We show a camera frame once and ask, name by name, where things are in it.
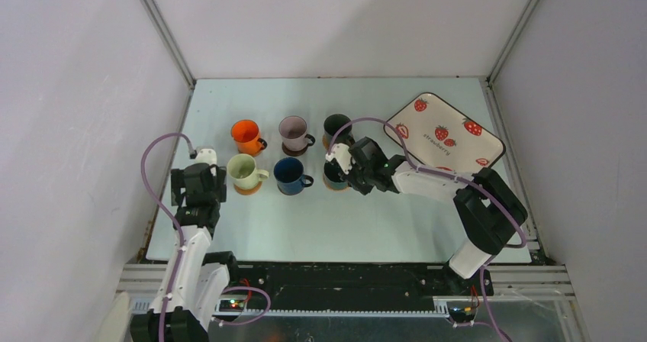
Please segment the light green mug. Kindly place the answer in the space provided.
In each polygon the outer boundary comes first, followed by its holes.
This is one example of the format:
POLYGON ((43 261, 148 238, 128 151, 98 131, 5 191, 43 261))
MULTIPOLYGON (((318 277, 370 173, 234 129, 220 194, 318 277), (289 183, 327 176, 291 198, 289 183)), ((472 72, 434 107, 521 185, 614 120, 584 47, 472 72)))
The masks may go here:
POLYGON ((257 166, 253 156, 239 153, 233 156, 227 163, 227 174, 231 177, 233 184, 236 183, 242 189, 250 189, 258 182, 264 183, 270 173, 257 166))

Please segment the dark green mug back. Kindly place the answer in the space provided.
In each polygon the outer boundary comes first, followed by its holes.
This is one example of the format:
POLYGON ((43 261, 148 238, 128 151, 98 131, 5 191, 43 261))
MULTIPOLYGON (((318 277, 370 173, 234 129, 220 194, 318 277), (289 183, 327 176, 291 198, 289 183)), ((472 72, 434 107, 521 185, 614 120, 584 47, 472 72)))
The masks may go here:
POLYGON ((323 182, 346 182, 345 179, 341 177, 341 171, 333 163, 326 162, 323 166, 323 182))

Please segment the dark green mug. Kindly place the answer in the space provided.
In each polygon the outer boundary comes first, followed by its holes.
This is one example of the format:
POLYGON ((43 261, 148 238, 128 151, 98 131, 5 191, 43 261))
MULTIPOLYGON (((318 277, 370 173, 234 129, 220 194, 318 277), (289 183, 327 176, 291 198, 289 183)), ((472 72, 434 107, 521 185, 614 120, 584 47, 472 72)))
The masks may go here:
POLYGON ((342 126, 348 124, 350 121, 351 119, 348 116, 343 114, 333 114, 328 116, 323 123, 323 129, 324 129, 323 135, 331 136, 332 144, 344 143, 349 146, 352 146, 356 141, 354 139, 354 136, 352 135, 351 124, 349 124, 340 133, 338 133, 335 140, 333 139, 333 136, 337 133, 337 131, 342 126))
POLYGON ((341 171, 333 163, 326 162, 323 166, 323 182, 346 182, 345 179, 341 177, 341 171))

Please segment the orange mug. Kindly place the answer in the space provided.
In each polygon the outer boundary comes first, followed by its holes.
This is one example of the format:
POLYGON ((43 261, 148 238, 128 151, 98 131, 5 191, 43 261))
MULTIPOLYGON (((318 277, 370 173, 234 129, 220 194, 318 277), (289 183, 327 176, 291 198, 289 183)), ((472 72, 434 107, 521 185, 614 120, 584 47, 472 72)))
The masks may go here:
POLYGON ((240 120, 236 122, 231 130, 230 135, 236 143, 239 153, 245 153, 248 150, 258 150, 267 148, 267 142, 261 137, 258 124, 252 120, 240 120))

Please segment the patterned light wood coaster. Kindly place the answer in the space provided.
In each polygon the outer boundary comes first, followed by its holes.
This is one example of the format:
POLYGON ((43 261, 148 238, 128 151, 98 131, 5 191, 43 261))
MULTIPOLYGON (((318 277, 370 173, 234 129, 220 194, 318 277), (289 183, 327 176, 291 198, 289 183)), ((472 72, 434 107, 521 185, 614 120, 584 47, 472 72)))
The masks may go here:
POLYGON ((330 181, 325 181, 324 185, 335 192, 341 192, 345 191, 349 188, 349 185, 347 182, 330 182, 330 181))

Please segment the scalloped light wood coaster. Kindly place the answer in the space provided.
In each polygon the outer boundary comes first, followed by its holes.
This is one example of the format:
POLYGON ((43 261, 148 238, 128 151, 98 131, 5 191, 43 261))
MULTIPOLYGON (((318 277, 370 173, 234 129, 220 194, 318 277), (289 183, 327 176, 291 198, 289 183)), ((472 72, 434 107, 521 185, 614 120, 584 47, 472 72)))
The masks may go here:
POLYGON ((322 136, 322 144, 326 151, 328 151, 332 145, 332 137, 324 135, 322 136))

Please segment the dark green mug front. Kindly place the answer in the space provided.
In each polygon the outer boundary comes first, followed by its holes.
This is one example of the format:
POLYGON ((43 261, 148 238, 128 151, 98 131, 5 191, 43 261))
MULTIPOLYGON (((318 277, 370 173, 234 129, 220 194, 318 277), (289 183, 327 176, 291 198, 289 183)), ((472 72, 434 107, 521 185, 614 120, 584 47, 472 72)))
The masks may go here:
POLYGON ((340 133, 338 133, 335 140, 333 139, 333 136, 337 133, 337 131, 342 126, 348 124, 350 121, 351 119, 348 116, 343 114, 333 114, 328 116, 323 123, 323 129, 324 129, 323 135, 331 136, 332 144, 344 143, 349 146, 352 146, 356 141, 354 139, 354 136, 352 135, 351 124, 349 124, 340 133))

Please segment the blue mug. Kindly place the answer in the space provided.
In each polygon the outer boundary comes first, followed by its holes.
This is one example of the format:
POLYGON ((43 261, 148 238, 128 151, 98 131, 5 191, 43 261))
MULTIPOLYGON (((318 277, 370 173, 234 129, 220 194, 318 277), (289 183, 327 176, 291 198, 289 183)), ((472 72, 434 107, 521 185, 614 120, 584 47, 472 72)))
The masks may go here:
POLYGON ((314 178, 304 173, 303 163, 294 157, 280 159, 273 174, 277 188, 284 195, 297 195, 314 184, 314 178))

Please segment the dark wood coaster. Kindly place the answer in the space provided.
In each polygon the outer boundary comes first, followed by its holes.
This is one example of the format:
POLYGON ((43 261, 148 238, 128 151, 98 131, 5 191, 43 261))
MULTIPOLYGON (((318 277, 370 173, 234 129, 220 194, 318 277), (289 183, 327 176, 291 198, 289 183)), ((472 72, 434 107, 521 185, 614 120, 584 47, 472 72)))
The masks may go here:
POLYGON ((304 147, 301 150, 289 150, 285 145, 282 145, 282 151, 284 154, 292 157, 298 157, 307 152, 308 147, 304 147))

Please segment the mauve mug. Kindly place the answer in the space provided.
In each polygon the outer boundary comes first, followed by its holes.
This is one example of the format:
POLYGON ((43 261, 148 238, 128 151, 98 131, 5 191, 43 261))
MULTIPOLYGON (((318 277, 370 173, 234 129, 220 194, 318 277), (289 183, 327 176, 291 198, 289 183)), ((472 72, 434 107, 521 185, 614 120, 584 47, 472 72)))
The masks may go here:
POLYGON ((308 133, 307 122, 300 116, 284 118, 278 131, 282 138, 282 147, 291 153, 300 153, 316 143, 314 136, 308 133))

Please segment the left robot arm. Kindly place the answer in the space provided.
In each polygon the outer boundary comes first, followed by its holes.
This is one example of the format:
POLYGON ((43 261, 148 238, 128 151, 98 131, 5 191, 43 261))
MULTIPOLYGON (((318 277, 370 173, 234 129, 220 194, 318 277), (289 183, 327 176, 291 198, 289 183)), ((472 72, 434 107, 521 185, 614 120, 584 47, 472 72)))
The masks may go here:
POLYGON ((214 163, 172 170, 175 253, 148 311, 131 320, 132 340, 206 341, 218 296, 240 287, 233 253, 208 250, 227 199, 226 179, 214 163))

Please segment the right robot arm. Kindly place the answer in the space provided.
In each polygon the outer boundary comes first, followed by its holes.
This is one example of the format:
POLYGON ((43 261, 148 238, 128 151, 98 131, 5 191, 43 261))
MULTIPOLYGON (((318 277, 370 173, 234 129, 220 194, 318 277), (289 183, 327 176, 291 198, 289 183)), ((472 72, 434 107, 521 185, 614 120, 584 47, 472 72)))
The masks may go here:
POLYGON ((377 189, 454 204, 466 239, 449 258, 443 282, 455 295, 466 293, 475 283, 474 274, 513 246, 510 239, 523 233, 521 227, 529 216, 499 173, 488 167, 473 174, 457 173, 416 164, 408 154, 386 157, 369 137, 351 146, 334 144, 326 160, 363 195, 377 189))

